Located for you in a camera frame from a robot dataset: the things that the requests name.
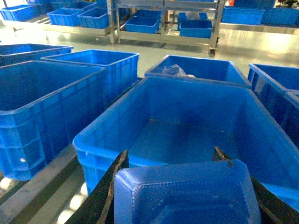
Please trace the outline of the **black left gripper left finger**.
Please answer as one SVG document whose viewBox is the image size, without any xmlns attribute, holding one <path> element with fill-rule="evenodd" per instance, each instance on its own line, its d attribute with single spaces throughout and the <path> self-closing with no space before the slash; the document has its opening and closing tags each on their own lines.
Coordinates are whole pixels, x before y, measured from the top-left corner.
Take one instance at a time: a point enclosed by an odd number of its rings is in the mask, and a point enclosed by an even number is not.
<svg viewBox="0 0 299 224">
<path fill-rule="evenodd" d="M 119 153 L 91 194 L 66 221 L 67 224 L 113 224 L 114 180 L 116 173 L 129 167 L 128 151 Z"/>
</svg>

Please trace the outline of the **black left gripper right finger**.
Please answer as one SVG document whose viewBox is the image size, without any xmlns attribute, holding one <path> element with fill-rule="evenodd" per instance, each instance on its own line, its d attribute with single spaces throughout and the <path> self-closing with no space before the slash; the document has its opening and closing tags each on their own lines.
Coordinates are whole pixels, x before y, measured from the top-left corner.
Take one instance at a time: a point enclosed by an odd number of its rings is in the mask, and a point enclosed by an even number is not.
<svg viewBox="0 0 299 224">
<path fill-rule="evenodd" d="M 299 213 L 250 176 L 265 224 L 297 224 Z"/>
</svg>

